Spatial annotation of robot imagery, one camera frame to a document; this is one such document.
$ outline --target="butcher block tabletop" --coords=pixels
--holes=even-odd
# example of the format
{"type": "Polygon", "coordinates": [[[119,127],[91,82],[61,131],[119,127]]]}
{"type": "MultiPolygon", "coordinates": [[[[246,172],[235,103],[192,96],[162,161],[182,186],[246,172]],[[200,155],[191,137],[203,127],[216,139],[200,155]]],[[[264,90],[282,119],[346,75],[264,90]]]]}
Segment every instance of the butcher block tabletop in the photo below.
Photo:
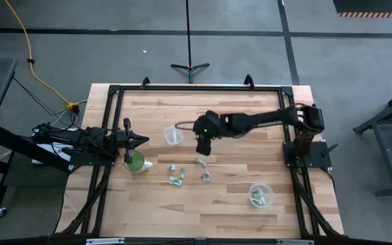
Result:
{"type": "MultiPolygon", "coordinates": [[[[213,140],[206,169],[194,163],[198,154],[192,131],[183,131],[184,140],[177,146],[168,146],[164,138],[165,128],[194,121],[207,110],[219,114],[277,110],[277,93],[191,91],[191,86],[188,91],[125,91],[119,127],[123,128],[123,118],[129,118],[134,133],[150,138],[136,150],[154,165],[132,174],[123,165],[123,154],[117,159],[108,184],[101,237],[299,238],[291,175],[282,153],[282,126],[254,129],[240,139],[213,140]],[[177,169],[172,174],[171,164],[177,169]],[[169,177],[179,177],[181,167],[185,168],[182,186],[170,185],[169,177]],[[210,183],[202,181],[204,171],[211,173],[210,183]],[[255,208],[249,202],[249,187],[256,182],[273,188],[270,207],[255,208]]],[[[101,126],[108,87],[92,84],[83,128],[101,126]]],[[[296,103],[313,104],[309,86],[293,86],[293,92],[296,103]]],[[[66,228],[85,204],[92,169],[84,166],[69,176],[57,231],[66,228]]],[[[342,233],[331,179],[321,169],[310,169],[310,179],[316,206],[342,233]]],[[[309,211],[303,206],[311,232],[309,211]]]]}

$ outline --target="gray concrete floor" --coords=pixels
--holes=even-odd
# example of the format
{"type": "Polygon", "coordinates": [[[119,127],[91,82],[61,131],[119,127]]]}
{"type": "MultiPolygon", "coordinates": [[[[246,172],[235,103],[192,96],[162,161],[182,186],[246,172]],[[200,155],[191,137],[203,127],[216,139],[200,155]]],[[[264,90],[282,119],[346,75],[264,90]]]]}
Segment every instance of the gray concrete floor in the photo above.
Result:
{"type": "MultiPolygon", "coordinates": [[[[182,0],[12,1],[28,27],[185,30],[182,0]]],[[[284,0],[291,31],[392,33],[392,19],[338,18],[330,0],[284,0]]],[[[193,30],[281,31],[276,0],[190,0],[193,30]]],[[[0,0],[0,26],[18,27],[0,0]]],[[[86,99],[94,82],[186,83],[169,67],[187,63],[185,36],[30,35],[36,72],[72,101],[86,99]]],[[[195,83],[291,84],[282,37],[192,37],[193,63],[211,66],[195,83]]],[[[391,186],[374,136],[352,128],[392,98],[392,39],[293,38],[301,84],[312,86],[323,109],[324,137],[340,147],[331,154],[346,235],[392,241],[392,197],[374,191],[391,186]]],[[[0,57],[19,60],[16,77],[45,103],[63,103],[29,73],[24,35],[0,34],[0,57]]],[[[0,125],[28,135],[53,121],[15,83],[0,109],[0,125]]],[[[59,216],[61,189],[10,189],[10,213],[0,219],[0,239],[50,234],[59,216]]]]}

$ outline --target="yellow cable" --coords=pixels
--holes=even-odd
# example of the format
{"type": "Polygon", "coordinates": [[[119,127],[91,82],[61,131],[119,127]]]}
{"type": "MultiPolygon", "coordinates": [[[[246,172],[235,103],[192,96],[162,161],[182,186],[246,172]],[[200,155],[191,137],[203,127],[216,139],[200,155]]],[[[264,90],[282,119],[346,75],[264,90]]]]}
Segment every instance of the yellow cable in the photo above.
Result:
{"type": "Polygon", "coordinates": [[[8,151],[4,152],[3,154],[0,154],[0,160],[3,159],[4,157],[8,156],[10,153],[12,153],[12,151],[8,150],[8,151]]]}
{"type": "MultiPolygon", "coordinates": [[[[28,37],[27,30],[25,29],[24,24],[22,23],[22,21],[20,20],[19,16],[18,16],[17,13],[14,11],[13,7],[10,5],[10,3],[8,2],[8,0],[5,0],[5,3],[6,3],[6,4],[8,5],[8,7],[10,8],[10,10],[11,10],[12,13],[13,13],[13,15],[18,19],[18,22],[19,22],[20,26],[22,27],[22,30],[24,30],[24,34],[25,34],[25,37],[26,37],[27,43],[28,43],[28,51],[29,51],[29,54],[30,54],[29,58],[30,58],[30,59],[33,59],[33,55],[32,55],[32,52],[31,52],[30,39],[29,39],[29,37],[28,37]]],[[[68,105],[68,106],[70,105],[71,108],[72,108],[73,105],[75,105],[75,103],[68,102],[68,100],[66,100],[66,99],[65,99],[65,98],[55,89],[55,88],[52,88],[49,84],[47,84],[46,82],[44,82],[42,79],[38,78],[38,77],[36,76],[35,72],[34,72],[34,67],[33,67],[32,62],[29,62],[29,63],[30,63],[31,73],[33,74],[34,78],[35,78],[37,81],[41,82],[43,85],[47,86],[50,90],[54,91],[54,93],[56,93],[56,94],[57,94],[57,95],[58,95],[58,96],[68,105]]]]}

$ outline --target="tripod base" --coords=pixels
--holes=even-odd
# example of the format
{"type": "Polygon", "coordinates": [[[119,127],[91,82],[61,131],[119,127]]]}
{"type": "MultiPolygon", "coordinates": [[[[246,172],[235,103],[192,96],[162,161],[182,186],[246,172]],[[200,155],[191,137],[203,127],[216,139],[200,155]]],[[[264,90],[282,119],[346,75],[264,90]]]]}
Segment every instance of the tripod base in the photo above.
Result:
{"type": "Polygon", "coordinates": [[[171,67],[175,67],[175,68],[181,68],[184,69],[186,71],[188,71],[189,73],[189,84],[193,83],[193,72],[198,69],[198,68],[202,68],[202,67],[209,67],[210,64],[209,63],[205,63],[205,64],[201,64],[201,65],[195,65],[195,66],[184,66],[184,65],[175,65],[175,64],[171,64],[171,67]]]}

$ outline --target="green cup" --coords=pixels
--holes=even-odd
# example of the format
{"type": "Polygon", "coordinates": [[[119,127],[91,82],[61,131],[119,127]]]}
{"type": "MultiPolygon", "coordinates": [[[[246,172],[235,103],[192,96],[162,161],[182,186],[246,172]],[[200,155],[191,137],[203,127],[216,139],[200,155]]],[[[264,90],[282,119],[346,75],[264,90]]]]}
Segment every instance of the green cup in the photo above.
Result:
{"type": "Polygon", "coordinates": [[[129,153],[131,157],[131,163],[124,163],[124,166],[135,174],[142,173],[146,169],[149,169],[153,166],[152,163],[145,160],[144,156],[140,152],[133,151],[129,153]]]}

